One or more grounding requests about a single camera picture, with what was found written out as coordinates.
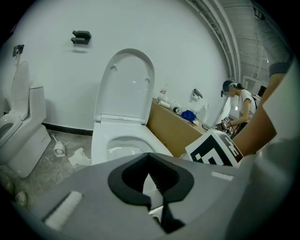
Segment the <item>white wall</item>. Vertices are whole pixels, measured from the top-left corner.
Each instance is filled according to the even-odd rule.
[[[90,31],[89,45],[74,46],[73,30]],[[37,2],[0,52],[0,89],[8,103],[17,44],[25,44],[20,62],[28,61],[30,79],[44,85],[47,123],[92,130],[102,74],[111,57],[124,48],[136,48],[152,60],[155,97],[167,83],[169,99],[190,108],[191,91],[197,88],[210,104],[209,124],[223,103],[223,55],[184,0]]]

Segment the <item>toilet tank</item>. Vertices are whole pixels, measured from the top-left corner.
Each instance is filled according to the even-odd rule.
[[[42,85],[32,85],[29,92],[30,117],[42,121],[46,118],[46,102],[44,87]]]

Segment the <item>tile floor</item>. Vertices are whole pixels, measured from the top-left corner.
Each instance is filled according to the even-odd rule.
[[[73,173],[85,166],[70,164],[68,158],[79,148],[84,149],[84,154],[90,158],[91,136],[75,135],[48,130],[49,134],[55,134],[58,141],[66,146],[66,156],[56,157],[53,153],[55,141],[52,140],[39,162],[27,178],[20,178],[5,165],[0,166],[0,176],[6,174],[15,184],[15,192],[25,191],[28,196],[28,205],[34,203],[36,197],[62,182]]]

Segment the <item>white t-shirt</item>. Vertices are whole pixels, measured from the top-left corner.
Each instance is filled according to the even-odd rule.
[[[256,111],[256,106],[255,106],[255,102],[254,102],[254,99],[253,99],[251,93],[248,92],[247,90],[242,90],[240,92],[240,97],[239,97],[239,111],[240,111],[240,116],[243,115],[243,104],[244,104],[244,101],[246,99],[250,100],[249,115],[248,115],[248,120],[247,120],[247,122],[249,122],[252,119],[253,114]]]

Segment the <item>black and white marker board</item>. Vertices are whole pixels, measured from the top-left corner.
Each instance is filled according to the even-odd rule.
[[[191,161],[239,167],[243,155],[226,133],[209,130],[186,147]]]

